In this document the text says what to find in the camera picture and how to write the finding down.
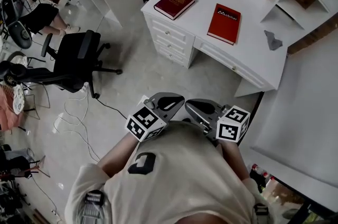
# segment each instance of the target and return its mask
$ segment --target red book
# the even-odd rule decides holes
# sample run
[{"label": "red book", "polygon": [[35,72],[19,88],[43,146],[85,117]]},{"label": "red book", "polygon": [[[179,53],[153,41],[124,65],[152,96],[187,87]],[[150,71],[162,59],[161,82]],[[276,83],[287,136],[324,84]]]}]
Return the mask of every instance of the red book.
[{"label": "red book", "polygon": [[175,20],[192,5],[195,0],[160,0],[154,5],[155,10]]},{"label": "red book", "polygon": [[241,13],[216,4],[207,35],[234,45],[237,41]]}]

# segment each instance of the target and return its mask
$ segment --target sneaker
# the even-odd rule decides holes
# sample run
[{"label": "sneaker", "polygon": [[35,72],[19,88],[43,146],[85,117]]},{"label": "sneaker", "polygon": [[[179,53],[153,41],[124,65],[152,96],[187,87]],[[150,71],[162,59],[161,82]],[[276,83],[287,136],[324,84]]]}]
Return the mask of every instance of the sneaker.
[{"label": "sneaker", "polygon": [[63,38],[64,36],[65,36],[65,31],[64,30],[60,30],[59,37]]},{"label": "sneaker", "polygon": [[70,34],[70,33],[77,33],[79,32],[80,27],[72,27],[70,25],[67,26],[67,29],[65,29],[64,31],[66,32],[66,34]]}]

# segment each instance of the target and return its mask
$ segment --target black shorts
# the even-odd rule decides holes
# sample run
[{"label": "black shorts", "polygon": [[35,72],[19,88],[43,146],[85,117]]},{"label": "black shorts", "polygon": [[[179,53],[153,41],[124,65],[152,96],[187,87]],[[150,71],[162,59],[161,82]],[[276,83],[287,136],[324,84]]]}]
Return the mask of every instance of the black shorts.
[{"label": "black shorts", "polygon": [[20,17],[20,21],[24,23],[31,32],[37,33],[45,26],[49,26],[58,12],[59,10],[50,4],[40,3],[28,15]]}]

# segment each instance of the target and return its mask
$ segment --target gray floor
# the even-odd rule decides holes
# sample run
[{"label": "gray floor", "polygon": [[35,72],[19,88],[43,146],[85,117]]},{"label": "gray floor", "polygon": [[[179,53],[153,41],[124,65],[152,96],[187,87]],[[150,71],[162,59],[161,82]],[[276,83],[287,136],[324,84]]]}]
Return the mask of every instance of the gray floor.
[{"label": "gray floor", "polygon": [[[189,69],[159,57],[141,12],[136,14],[130,25],[122,30],[107,19],[102,19],[98,13],[88,13],[72,6],[65,8],[61,15],[68,23],[81,26],[81,31],[97,30],[101,33],[102,43],[111,43],[111,49],[105,50],[101,55],[104,67],[122,68],[124,73],[121,76],[96,73],[95,89],[101,94],[102,102],[118,108],[124,115],[128,115],[142,95],[152,96],[159,91],[175,92],[183,95],[185,99],[212,99],[222,105],[238,105],[249,111],[256,103],[258,95],[234,98],[233,95],[241,80],[240,76],[201,52]],[[42,44],[44,38],[45,35],[37,35],[34,40]],[[59,37],[54,36],[51,46],[57,48],[60,41]],[[40,58],[41,46],[34,43],[30,49],[23,52]],[[52,70],[53,62],[49,56],[45,59],[46,63],[34,62],[32,65]],[[51,178],[42,174],[35,174],[34,178],[55,202],[58,213],[63,218],[67,197],[80,166],[94,162],[79,134],[86,139],[86,127],[90,145],[96,154],[102,157],[125,135],[125,120],[119,113],[91,99],[89,92],[88,98],[79,101],[67,99],[81,99],[85,97],[85,91],[71,94],[55,86],[48,86],[47,91],[50,100],[49,109],[42,107],[48,106],[48,96],[43,87],[36,86],[32,91],[35,103],[40,105],[37,106],[40,120],[26,117],[23,126],[27,132],[15,129],[12,134],[6,133],[5,141],[13,149],[30,147],[36,159],[46,156],[43,170]],[[81,119],[86,112],[87,99],[89,105],[83,120],[84,127],[78,125],[79,121],[76,118],[64,112],[64,103],[67,112]],[[28,105],[31,105],[32,101],[33,96],[28,96]],[[30,115],[36,117],[34,112],[30,112]],[[75,125],[65,123],[58,119],[58,116]],[[187,114],[182,108],[174,118],[185,117]],[[38,208],[50,223],[56,223],[59,218],[51,212],[54,209],[53,204],[37,188],[33,180],[18,181],[23,192],[27,193],[32,206]]]}]

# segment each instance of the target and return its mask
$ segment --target white cable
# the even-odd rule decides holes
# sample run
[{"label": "white cable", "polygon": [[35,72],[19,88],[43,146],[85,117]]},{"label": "white cable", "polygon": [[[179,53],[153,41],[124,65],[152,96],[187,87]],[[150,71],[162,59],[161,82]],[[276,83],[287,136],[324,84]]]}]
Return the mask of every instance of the white cable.
[{"label": "white cable", "polygon": [[76,131],[73,131],[73,130],[67,130],[67,131],[62,131],[62,132],[63,132],[63,133],[71,133],[71,132],[77,133],[77,134],[83,139],[83,141],[87,144],[89,156],[90,156],[94,161],[98,162],[98,161],[91,155],[91,151],[90,151],[90,150],[92,150],[92,152],[93,152],[94,155],[97,157],[97,159],[100,160],[100,158],[98,157],[98,155],[95,153],[95,151],[93,150],[93,148],[92,148],[91,145],[89,144],[87,128],[86,128],[86,126],[85,126],[85,125],[83,124],[83,122],[82,122],[82,121],[85,119],[86,115],[87,115],[88,106],[89,106],[89,103],[88,103],[88,92],[87,92],[86,87],[84,87],[84,89],[86,90],[86,95],[85,95],[83,98],[81,98],[81,99],[78,99],[78,98],[68,98],[68,99],[67,99],[67,100],[76,100],[76,101],[82,101],[82,100],[84,100],[84,99],[87,99],[86,112],[84,113],[84,116],[83,116],[83,118],[82,118],[81,120],[79,119],[79,117],[77,117],[77,116],[75,116],[75,115],[72,115],[72,114],[70,114],[70,113],[67,111],[67,109],[66,109],[66,107],[65,107],[67,100],[64,102],[64,105],[63,105],[63,107],[64,107],[64,112],[65,112],[67,115],[69,115],[70,117],[76,118],[76,119],[79,121],[79,123],[78,123],[78,124],[73,124],[73,123],[70,123],[69,121],[63,119],[62,117],[58,116],[58,117],[56,118],[56,120],[54,121],[54,123],[53,123],[53,127],[54,127],[54,129],[55,129],[57,132],[61,133],[61,132],[56,128],[56,126],[55,126],[55,122],[56,122],[58,119],[60,119],[60,120],[62,120],[62,121],[64,121],[64,122],[66,122],[66,123],[68,123],[69,125],[73,125],[73,126],[79,126],[79,125],[82,125],[82,126],[84,127],[85,131],[86,131],[86,139],[84,139],[84,137],[82,137],[82,135],[81,135],[79,132],[76,132]]}]

